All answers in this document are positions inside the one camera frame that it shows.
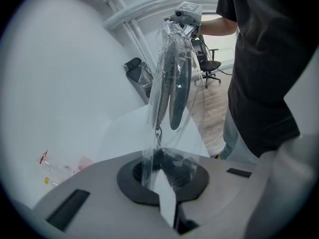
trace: wooden floor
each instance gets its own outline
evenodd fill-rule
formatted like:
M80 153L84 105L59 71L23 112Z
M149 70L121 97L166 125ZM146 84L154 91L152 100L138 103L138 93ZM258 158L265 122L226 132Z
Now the wooden floor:
M192 108L193 119L195 123L199 123L199 121L203 121L203 112L201 110L205 105L204 126L199 127L199 131L210 156L218 154L225 145L223 135L221 134L223 133L228 105L227 91L231 80L231 76L223 73L216 73L216 77L221 79L221 85L218 84L218 81L209 79L208 88L204 89L204 91L202 89L198 91ZM196 89L191 88L189 100L193 99Z

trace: person's arm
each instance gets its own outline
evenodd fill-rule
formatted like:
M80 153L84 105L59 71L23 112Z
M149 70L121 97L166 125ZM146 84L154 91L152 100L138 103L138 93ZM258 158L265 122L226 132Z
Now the person's arm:
M237 29L234 0L218 0L216 13L222 17L209 21L202 21L201 34L233 34Z
M236 32L237 22L224 17L202 21L200 33L205 35L228 35Z

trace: plastic wrapping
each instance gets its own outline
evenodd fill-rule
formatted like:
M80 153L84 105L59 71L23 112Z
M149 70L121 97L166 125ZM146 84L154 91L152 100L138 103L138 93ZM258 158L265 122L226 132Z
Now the plastic wrapping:
M149 98L151 94L154 76L151 73L151 70L148 67L147 63L142 62L140 64L140 67L141 67L141 75L140 75L138 84L140 84L144 88L145 94Z
M204 84L196 54L183 29L166 21L158 37L163 49L149 101L149 148L143 151L142 185L153 189L157 171L162 169L177 190L194 176L202 151L198 130L204 125ZM200 79L200 84L195 86L192 79ZM180 155L176 149L191 154Z

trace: black chair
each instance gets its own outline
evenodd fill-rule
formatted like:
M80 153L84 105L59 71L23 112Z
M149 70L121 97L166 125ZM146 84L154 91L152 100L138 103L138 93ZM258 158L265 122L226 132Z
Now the black chair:
M216 68L220 67L221 65L221 62L214 61L215 50L218 50L218 49L209 50L209 52L211 52L211 57L212 57L212 61L210 61L207 55L207 49L205 48L205 45L200 39L198 38L194 39L192 40L191 43L196 52L200 70L205 73L202 75L203 79L206 79L205 88L208 88L208 84L207 84L208 79L218 80L218 83L221 84L221 79L216 78L216 74L213 73L213 71L215 71Z

